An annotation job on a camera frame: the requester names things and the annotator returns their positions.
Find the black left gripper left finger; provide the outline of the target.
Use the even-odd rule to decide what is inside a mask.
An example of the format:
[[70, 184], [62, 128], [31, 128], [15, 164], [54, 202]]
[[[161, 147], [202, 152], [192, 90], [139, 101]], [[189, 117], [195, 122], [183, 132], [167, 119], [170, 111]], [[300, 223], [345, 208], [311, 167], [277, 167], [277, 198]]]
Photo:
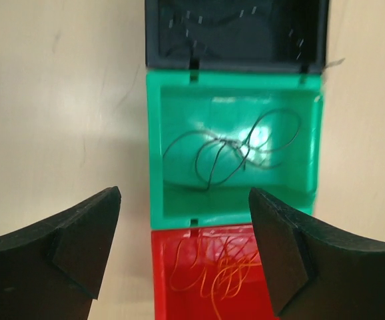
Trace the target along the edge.
[[0, 319], [87, 319], [99, 296], [121, 192], [106, 188], [77, 205], [0, 236]]

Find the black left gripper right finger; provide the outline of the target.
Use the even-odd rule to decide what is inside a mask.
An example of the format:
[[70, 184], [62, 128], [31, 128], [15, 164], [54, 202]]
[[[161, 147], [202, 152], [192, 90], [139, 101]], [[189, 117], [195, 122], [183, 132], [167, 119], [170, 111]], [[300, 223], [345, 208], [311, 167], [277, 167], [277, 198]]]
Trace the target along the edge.
[[274, 314], [385, 319], [385, 242], [362, 237], [251, 189], [248, 202]]

